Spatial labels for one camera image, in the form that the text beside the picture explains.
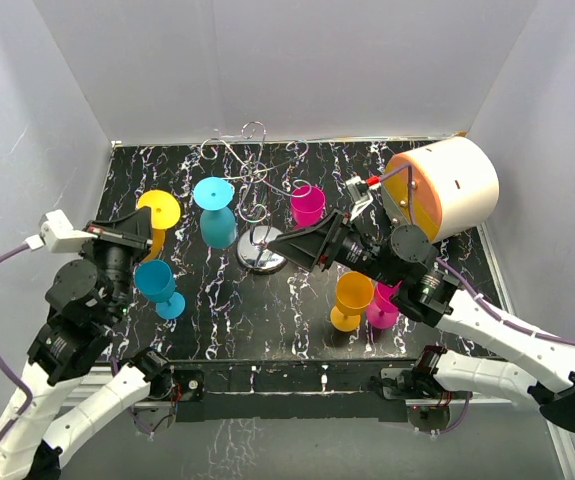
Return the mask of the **orange wine glass front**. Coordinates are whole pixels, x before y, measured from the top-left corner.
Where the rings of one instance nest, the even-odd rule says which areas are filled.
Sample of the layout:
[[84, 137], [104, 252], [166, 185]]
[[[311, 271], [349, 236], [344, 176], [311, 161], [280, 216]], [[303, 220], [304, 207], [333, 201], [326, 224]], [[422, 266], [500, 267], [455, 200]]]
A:
[[369, 277], [358, 272], [343, 274], [336, 283], [335, 305], [330, 312], [333, 327], [340, 332], [356, 330], [373, 294], [374, 287]]

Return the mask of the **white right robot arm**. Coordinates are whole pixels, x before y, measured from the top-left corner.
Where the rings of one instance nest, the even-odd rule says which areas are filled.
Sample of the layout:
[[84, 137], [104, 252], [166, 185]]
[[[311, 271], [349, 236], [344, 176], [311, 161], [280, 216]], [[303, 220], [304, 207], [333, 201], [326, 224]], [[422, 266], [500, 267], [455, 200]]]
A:
[[268, 247], [307, 271], [339, 263], [392, 287], [391, 302], [408, 319], [469, 339], [500, 357], [471, 359], [428, 347], [412, 374], [420, 394], [468, 391], [523, 402], [575, 433], [575, 341], [488, 303], [440, 259], [419, 227], [398, 226], [376, 242], [348, 214], [335, 210], [311, 227], [278, 235]]

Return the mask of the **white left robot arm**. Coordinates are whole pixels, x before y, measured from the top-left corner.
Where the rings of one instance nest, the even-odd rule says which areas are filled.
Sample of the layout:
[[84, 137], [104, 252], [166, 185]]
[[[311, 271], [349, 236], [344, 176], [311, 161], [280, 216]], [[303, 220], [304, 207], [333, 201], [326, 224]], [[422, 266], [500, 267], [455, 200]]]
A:
[[109, 346], [110, 330], [131, 298], [135, 267], [152, 245], [149, 207], [114, 221], [90, 221], [81, 230], [54, 210], [43, 216], [37, 234], [0, 256], [2, 264], [45, 247], [75, 257], [45, 294], [48, 318], [22, 373], [16, 375], [0, 355], [0, 370], [16, 387], [0, 416], [0, 479], [59, 478], [73, 454], [114, 418], [139, 401], [171, 392], [171, 363], [148, 347], [122, 362], [91, 396], [60, 412]]

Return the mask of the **orange wine glass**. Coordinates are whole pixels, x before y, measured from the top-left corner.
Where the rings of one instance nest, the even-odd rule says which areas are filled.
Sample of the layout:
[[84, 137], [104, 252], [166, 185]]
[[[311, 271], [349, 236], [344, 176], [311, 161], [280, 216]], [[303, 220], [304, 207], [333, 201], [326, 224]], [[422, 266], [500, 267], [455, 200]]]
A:
[[163, 190], [149, 190], [137, 201], [138, 209], [149, 207], [151, 209], [151, 225], [153, 243], [149, 254], [143, 262], [153, 260], [160, 254], [168, 229], [174, 227], [181, 217], [181, 208], [176, 198]]
[[374, 287], [369, 277], [358, 272], [343, 274], [336, 283], [335, 305], [330, 312], [333, 327], [340, 332], [356, 330], [373, 294]]

